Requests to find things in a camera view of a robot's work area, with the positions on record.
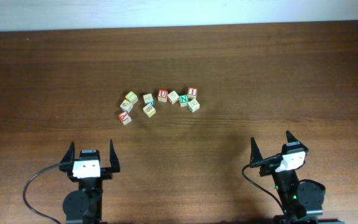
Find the green edged picture block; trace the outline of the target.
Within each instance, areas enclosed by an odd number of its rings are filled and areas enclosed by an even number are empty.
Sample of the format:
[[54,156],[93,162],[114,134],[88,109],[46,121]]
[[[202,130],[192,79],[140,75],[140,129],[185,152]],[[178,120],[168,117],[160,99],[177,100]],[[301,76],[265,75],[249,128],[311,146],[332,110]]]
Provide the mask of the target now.
[[191,101],[189,101],[187,106],[188,106],[188,109],[192,113],[194,113],[195,111],[199,110],[199,108],[200,108],[200,104],[198,103],[198,101],[196,99],[192,99]]

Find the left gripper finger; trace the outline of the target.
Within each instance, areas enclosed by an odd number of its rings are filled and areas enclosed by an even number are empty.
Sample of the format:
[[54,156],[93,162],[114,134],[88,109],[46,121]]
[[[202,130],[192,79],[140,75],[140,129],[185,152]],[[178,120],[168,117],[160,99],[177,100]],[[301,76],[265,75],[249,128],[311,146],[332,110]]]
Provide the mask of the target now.
[[74,160],[74,158],[75,158],[75,143],[72,141],[67,152],[65,153],[65,155],[63,156],[60,162],[61,163],[71,162]]
[[114,150],[114,144],[113,144],[112,139],[110,140],[110,143],[109,143],[109,161],[110,161],[112,170],[120,169],[119,159],[118,159],[117,154]]

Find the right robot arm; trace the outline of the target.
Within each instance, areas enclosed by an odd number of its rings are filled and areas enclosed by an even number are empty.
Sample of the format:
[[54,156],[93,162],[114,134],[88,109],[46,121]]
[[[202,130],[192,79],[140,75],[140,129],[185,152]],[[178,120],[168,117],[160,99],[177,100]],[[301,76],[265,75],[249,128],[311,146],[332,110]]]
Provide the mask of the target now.
[[272,176],[278,197],[259,186],[278,203],[282,215],[273,218],[274,223],[318,223],[318,216],[323,214],[323,202],[326,188],[319,182],[300,180],[296,170],[305,164],[309,149],[297,140],[291,132],[286,132],[287,143],[280,153],[263,158],[254,138],[250,139],[250,162],[245,168],[259,168],[259,175]]

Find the red letter I block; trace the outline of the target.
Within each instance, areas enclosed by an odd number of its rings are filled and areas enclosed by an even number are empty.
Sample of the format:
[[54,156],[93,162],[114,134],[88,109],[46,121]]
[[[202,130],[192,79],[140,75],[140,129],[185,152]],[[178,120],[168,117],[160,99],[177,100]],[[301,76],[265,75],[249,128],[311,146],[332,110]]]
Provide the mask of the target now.
[[188,95],[188,98],[189,98],[190,100],[196,99],[197,94],[198,94],[198,89],[197,89],[197,88],[194,88],[194,87],[189,87],[189,88],[188,88],[188,93],[187,93],[187,95]]

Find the yellow edged picture block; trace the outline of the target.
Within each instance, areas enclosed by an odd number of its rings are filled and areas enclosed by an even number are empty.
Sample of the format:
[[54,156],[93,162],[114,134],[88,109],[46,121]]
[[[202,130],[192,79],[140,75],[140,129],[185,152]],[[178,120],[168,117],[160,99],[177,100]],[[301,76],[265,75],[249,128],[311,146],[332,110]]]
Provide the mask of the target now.
[[145,105],[143,107],[143,111],[149,118],[151,118],[156,113],[156,109],[151,104]]

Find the plain block blue side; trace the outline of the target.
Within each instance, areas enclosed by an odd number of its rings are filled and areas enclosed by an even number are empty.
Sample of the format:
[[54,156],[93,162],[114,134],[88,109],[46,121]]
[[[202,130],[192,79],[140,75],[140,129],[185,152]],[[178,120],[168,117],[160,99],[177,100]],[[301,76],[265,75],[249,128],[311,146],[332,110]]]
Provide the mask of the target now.
[[146,105],[154,105],[154,98],[153,98],[153,95],[151,93],[145,94],[143,96],[143,99],[144,99],[144,103]]

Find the green letter N block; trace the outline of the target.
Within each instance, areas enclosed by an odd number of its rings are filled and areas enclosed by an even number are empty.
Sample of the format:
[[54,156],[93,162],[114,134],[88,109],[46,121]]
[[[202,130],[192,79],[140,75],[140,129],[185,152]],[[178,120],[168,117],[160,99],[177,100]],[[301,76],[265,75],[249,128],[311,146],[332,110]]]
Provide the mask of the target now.
[[179,96],[179,102],[181,107],[185,107],[189,103],[189,97],[188,95],[180,95]]

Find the red letter U block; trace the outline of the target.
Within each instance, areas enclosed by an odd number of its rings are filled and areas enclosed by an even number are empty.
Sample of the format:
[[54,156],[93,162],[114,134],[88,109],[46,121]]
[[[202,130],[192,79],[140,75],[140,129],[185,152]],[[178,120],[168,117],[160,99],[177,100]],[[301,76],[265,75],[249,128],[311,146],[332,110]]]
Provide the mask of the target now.
[[167,102],[167,96],[168,96],[167,90],[159,90],[157,93],[157,99],[158,99],[158,101],[161,101],[161,102]]

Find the yellow wooden block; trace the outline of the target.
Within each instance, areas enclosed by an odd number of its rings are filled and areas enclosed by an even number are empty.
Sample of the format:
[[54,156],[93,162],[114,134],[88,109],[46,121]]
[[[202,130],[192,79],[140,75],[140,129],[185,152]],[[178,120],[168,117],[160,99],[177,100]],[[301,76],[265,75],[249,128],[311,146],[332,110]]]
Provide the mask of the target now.
[[136,104],[138,102],[139,99],[138,99],[137,95],[133,91],[130,91],[126,95],[126,100],[131,102],[134,105],[134,104]]

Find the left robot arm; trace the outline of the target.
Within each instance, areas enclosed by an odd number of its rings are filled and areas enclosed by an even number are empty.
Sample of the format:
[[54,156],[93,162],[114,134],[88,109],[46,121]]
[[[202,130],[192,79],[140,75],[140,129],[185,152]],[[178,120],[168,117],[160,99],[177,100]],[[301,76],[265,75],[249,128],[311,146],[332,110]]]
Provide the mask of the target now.
[[60,171],[78,184],[78,190],[70,192],[64,199],[62,209],[66,223],[95,224],[102,221],[103,182],[111,180],[121,171],[113,142],[109,142],[109,167],[101,166],[97,149],[82,150],[75,158],[75,144],[71,143],[59,165]]

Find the plain wooden picture block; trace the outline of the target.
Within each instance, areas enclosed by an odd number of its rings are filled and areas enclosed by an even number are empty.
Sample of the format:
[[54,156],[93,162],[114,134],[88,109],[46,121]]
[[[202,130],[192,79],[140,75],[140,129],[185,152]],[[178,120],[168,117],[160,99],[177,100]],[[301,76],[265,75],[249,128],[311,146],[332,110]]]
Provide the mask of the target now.
[[175,90],[173,90],[167,95],[167,98],[171,104],[175,104],[179,100],[179,95]]

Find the red letter Y block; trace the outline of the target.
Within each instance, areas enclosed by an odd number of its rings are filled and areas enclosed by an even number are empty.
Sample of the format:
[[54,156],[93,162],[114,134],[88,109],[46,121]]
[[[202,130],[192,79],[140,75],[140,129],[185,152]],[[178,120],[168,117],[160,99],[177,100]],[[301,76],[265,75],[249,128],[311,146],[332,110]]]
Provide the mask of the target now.
[[130,117],[129,113],[126,111],[119,113],[118,117],[121,120],[121,122],[123,123],[123,125],[127,125],[132,121],[132,118]]

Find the plain block orange picture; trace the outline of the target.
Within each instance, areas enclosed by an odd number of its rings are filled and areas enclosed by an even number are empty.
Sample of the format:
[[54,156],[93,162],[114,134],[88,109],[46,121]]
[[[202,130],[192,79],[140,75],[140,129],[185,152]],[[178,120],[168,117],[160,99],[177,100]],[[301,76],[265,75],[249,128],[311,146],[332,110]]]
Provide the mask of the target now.
[[133,109],[133,104],[128,101],[128,100],[124,100],[121,104],[120,104],[120,109],[122,109],[123,111],[130,113],[131,110]]

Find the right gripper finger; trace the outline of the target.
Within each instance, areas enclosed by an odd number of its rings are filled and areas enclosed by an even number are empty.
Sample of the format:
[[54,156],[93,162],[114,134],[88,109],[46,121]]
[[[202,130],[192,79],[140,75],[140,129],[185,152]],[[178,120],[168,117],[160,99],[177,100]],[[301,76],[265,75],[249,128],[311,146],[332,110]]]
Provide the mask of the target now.
[[299,141],[289,130],[286,131],[286,137],[287,137],[287,146],[291,149],[300,149],[304,150],[305,152],[309,152],[309,149],[301,142]]
[[263,160],[263,157],[260,153],[260,149],[254,137],[251,137],[250,139],[250,146],[251,146],[250,165],[258,164],[260,161]]

